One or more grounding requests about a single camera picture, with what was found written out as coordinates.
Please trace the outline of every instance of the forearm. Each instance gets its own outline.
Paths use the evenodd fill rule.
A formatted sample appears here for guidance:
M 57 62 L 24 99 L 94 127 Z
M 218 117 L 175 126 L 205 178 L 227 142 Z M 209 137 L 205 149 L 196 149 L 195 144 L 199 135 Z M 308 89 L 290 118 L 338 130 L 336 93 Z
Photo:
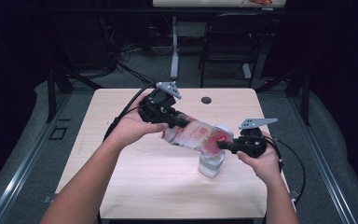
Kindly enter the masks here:
M 267 223 L 299 223 L 295 208 L 282 178 L 267 184 Z
M 42 223 L 93 223 L 122 147 L 104 142 L 58 194 Z

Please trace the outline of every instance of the clear plastic container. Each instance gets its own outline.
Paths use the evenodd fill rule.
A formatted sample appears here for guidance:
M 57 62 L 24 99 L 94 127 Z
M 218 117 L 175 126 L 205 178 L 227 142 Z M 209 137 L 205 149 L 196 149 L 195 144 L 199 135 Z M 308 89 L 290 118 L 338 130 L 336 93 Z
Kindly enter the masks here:
M 168 128 L 161 137 L 172 145 L 200 151 L 199 171 L 208 177 L 217 176 L 225 151 L 217 146 L 216 141 L 232 141 L 233 133 L 222 125 L 212 126 L 186 114 L 178 117 L 187 119 L 190 123 L 185 128 Z

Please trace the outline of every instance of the chair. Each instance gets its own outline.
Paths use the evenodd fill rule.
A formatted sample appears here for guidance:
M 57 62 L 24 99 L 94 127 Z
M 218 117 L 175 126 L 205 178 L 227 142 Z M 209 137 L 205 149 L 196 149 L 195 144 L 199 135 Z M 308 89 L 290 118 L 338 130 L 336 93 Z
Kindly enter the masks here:
M 262 15 L 223 13 L 206 24 L 200 55 L 200 86 L 203 87 L 205 62 L 252 64 L 248 87 L 252 86 L 258 55 L 271 20 Z

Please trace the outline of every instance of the gray carpet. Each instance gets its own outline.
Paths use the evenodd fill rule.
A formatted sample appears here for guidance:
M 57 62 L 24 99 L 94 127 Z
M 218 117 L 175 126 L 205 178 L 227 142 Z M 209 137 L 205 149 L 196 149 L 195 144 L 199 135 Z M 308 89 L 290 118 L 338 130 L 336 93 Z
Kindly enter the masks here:
M 181 47 L 181 58 L 179 67 L 179 88 L 194 88 L 200 84 L 200 70 L 197 69 L 199 53 L 197 46 L 183 45 Z M 123 61 L 131 69 L 147 74 L 158 81 L 168 81 L 171 70 L 171 53 L 157 54 L 154 51 L 145 52 L 136 50 Z M 237 77 L 241 72 L 236 72 L 232 67 L 210 67 L 207 76 L 221 79 L 208 79 L 205 83 L 208 87 L 221 84 L 224 86 L 236 85 L 245 86 L 246 81 L 239 82 Z M 141 88 L 143 84 L 127 72 L 114 73 L 94 78 L 93 81 L 106 88 Z M 60 180 L 63 167 L 69 156 L 72 145 L 75 142 L 77 132 L 85 116 L 93 91 L 83 83 L 72 80 L 75 91 L 72 95 L 61 96 L 67 99 L 59 112 L 56 120 L 51 124 L 57 128 L 63 128 L 66 133 L 62 140 L 46 140 L 41 145 L 40 154 L 37 156 L 32 172 L 26 176 L 26 181 L 21 186 L 18 195 L 14 196 L 14 203 L 11 203 L 7 212 L 3 214 L 4 223 L 37 223 L 48 203 L 43 203 L 45 196 L 53 195 Z M 263 80 L 255 79 L 254 88 L 263 85 Z M 304 162 L 307 170 L 307 186 L 301 201 L 296 209 L 302 223 L 342 223 L 343 217 L 337 210 L 335 201 L 332 200 L 332 192 L 326 186 L 326 180 L 321 175 L 313 152 L 312 144 L 304 131 L 301 120 L 297 117 L 297 99 L 288 99 L 282 90 L 285 84 L 280 84 L 266 93 L 259 93 L 258 97 L 266 118 L 278 118 L 279 122 L 269 125 L 271 134 L 291 146 Z M 10 180 L 21 166 L 30 150 L 35 146 L 37 137 L 46 129 L 45 120 L 48 117 L 47 85 L 41 84 L 36 88 L 38 102 L 34 113 L 23 132 L 19 143 L 14 148 L 7 165 L 0 174 L 0 200 Z M 324 108 L 321 101 L 311 95 L 310 99 L 310 123 L 311 130 L 331 168 L 332 173 L 345 196 L 351 213 L 358 223 L 358 180 L 346 160 L 345 142 L 337 128 L 336 123 Z M 280 146 L 283 155 L 285 173 L 290 189 L 300 189 L 302 183 L 301 167 L 296 157 L 284 146 Z

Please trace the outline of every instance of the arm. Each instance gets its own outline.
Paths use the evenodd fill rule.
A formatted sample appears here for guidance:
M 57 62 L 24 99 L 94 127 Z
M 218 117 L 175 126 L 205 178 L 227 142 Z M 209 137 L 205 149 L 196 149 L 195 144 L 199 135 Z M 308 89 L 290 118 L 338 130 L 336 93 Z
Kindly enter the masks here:
M 266 152 L 254 159 L 238 151 L 240 160 L 252 166 L 255 174 L 267 186 L 267 223 L 299 223 L 295 208 L 290 200 L 286 185 L 278 166 L 278 156 L 275 149 L 268 144 Z
M 129 110 L 145 97 L 141 95 Z M 136 110 L 124 116 L 84 166 L 61 190 L 41 223 L 93 223 L 115 170 L 121 150 L 147 133 L 157 133 L 167 124 L 143 122 Z

